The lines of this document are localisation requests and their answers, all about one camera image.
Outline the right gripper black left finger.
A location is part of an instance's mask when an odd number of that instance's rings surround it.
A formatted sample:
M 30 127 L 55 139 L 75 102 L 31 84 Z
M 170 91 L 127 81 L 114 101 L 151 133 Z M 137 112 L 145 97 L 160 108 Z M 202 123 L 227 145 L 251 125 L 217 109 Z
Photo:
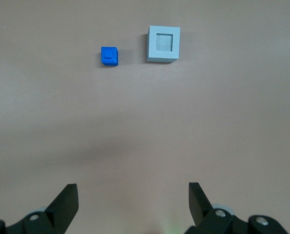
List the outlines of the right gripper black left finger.
M 6 226 L 0 220 L 0 234 L 64 234 L 78 212 L 76 184 L 68 184 L 44 211 L 35 211 Z

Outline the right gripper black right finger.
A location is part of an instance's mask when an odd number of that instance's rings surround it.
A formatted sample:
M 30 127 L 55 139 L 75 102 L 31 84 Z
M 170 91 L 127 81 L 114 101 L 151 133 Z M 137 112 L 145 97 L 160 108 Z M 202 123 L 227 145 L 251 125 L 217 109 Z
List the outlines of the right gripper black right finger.
M 187 234 L 286 234 L 275 219 L 252 215 L 248 221 L 239 219 L 224 208 L 215 208 L 209 202 L 198 182 L 189 183 L 189 209 L 194 221 Z

